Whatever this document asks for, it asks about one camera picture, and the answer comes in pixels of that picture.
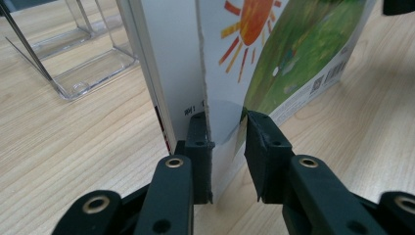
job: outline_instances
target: wood grain surface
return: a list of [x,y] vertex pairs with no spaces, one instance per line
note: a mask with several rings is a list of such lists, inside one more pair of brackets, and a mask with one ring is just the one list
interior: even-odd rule
[[[380,9],[342,80],[281,126],[295,153],[322,159],[374,202],[415,194],[415,14]],[[0,234],[49,234],[78,197],[126,196],[165,155],[139,66],[67,102],[1,36]],[[281,207],[256,202],[245,165],[216,204],[195,207],[195,234],[286,233]]]

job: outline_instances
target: barcode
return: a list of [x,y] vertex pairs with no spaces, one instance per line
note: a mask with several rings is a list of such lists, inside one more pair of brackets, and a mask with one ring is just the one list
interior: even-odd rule
[[327,77],[326,77],[326,80],[324,81],[324,84],[333,80],[333,78],[335,78],[341,71],[345,69],[345,66],[346,66],[346,62],[343,61],[343,62],[338,63],[333,68],[331,68],[329,70],[329,73],[327,73]]

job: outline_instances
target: sun illustration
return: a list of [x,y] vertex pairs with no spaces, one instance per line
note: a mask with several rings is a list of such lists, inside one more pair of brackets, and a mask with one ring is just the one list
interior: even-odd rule
[[[280,0],[245,0],[242,8],[239,8],[226,0],[224,8],[231,14],[240,17],[240,20],[232,25],[229,25],[221,30],[221,38],[226,38],[239,32],[235,40],[229,46],[229,49],[220,58],[219,64],[222,65],[228,57],[233,53],[232,58],[226,68],[226,72],[231,71],[235,60],[244,51],[241,68],[239,71],[238,82],[241,81],[242,73],[244,71],[245,61],[249,55],[250,46],[261,37],[262,46],[265,44],[266,32],[271,33],[272,25],[276,22],[276,17],[272,11],[273,7],[280,8],[282,5]],[[255,47],[251,53],[251,64],[255,61]]]

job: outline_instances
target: book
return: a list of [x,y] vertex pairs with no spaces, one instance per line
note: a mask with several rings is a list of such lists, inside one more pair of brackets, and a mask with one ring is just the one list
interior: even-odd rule
[[246,110],[277,124],[339,80],[374,0],[124,0],[171,153],[205,112],[217,199],[242,164]]

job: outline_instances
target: orange sun rays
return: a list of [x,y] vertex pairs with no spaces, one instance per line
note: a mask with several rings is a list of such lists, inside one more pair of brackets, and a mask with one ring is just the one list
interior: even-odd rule
[[[255,5],[257,4],[257,2],[255,2],[255,0],[245,0],[244,1],[244,6],[243,8],[238,8],[235,5],[233,5],[231,2],[229,2],[229,0],[226,0],[225,2],[225,6],[224,8],[231,14],[234,14],[235,16],[241,17],[241,14],[243,14],[243,10],[246,10],[246,8],[249,11],[263,11],[264,9],[261,9],[260,5]],[[258,34],[258,36],[261,37],[261,45],[262,47],[265,44],[265,30],[264,28],[266,27],[268,29],[268,34],[271,33],[272,31],[272,24],[276,22],[276,17],[274,12],[272,11],[272,7],[281,7],[281,1],[280,0],[274,0],[272,2],[272,5],[270,5],[269,8],[269,14],[266,17],[266,23],[264,22],[264,25],[262,26],[262,30],[260,32],[260,34]],[[251,18],[250,21],[256,21],[256,18]],[[241,78],[242,78],[242,74],[244,72],[244,66],[245,66],[245,62],[246,62],[246,58],[249,54],[250,51],[250,46],[251,44],[246,44],[244,43],[244,39],[242,38],[241,35],[241,19],[236,22],[233,23],[225,28],[223,28],[220,32],[220,37],[226,38],[232,34],[234,34],[235,32],[239,32],[238,36],[235,38],[235,40],[232,42],[232,44],[229,46],[228,50],[226,50],[226,52],[223,54],[223,56],[220,58],[219,60],[219,65],[221,66],[227,59],[228,57],[234,52],[235,48],[236,51],[234,52],[227,68],[226,68],[226,73],[228,73],[229,71],[231,71],[232,67],[234,66],[234,63],[236,61],[236,59],[238,58],[239,53],[241,52],[242,48],[245,46],[245,50],[244,50],[244,56],[242,59],[242,63],[241,63],[241,68],[239,71],[239,77],[238,77],[238,83],[241,82]],[[255,61],[255,47],[253,47],[253,51],[252,51],[252,55],[251,55],[251,64],[253,64]]]

